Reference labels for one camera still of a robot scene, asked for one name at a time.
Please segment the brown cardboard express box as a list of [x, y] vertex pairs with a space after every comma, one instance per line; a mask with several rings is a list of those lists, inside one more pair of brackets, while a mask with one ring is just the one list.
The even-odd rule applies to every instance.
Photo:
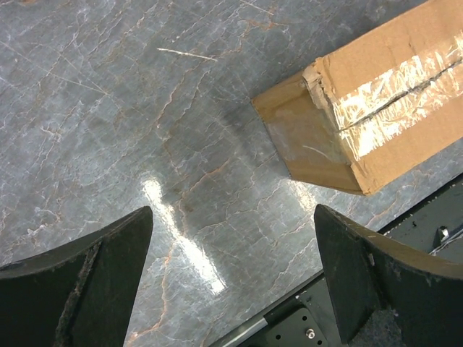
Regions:
[[375, 194], [462, 137], [462, 3], [426, 1], [252, 105], [294, 180]]

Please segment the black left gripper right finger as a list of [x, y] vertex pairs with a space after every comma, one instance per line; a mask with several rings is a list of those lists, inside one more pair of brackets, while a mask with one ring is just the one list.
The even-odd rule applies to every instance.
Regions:
[[317, 205], [315, 232], [342, 343], [390, 309], [406, 346], [462, 345], [462, 265]]

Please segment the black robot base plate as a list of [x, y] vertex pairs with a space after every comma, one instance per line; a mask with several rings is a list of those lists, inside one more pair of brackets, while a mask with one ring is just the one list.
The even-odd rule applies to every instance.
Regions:
[[[462, 178], [456, 177], [374, 232], [462, 265]], [[216, 345], [406, 346], [390, 309], [375, 311], [353, 341], [342, 343], [323, 268]]]

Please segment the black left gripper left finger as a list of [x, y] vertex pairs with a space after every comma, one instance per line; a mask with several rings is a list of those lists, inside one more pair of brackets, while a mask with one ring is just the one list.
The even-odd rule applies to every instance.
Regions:
[[145, 206], [1, 267], [1, 345], [123, 346], [152, 232]]

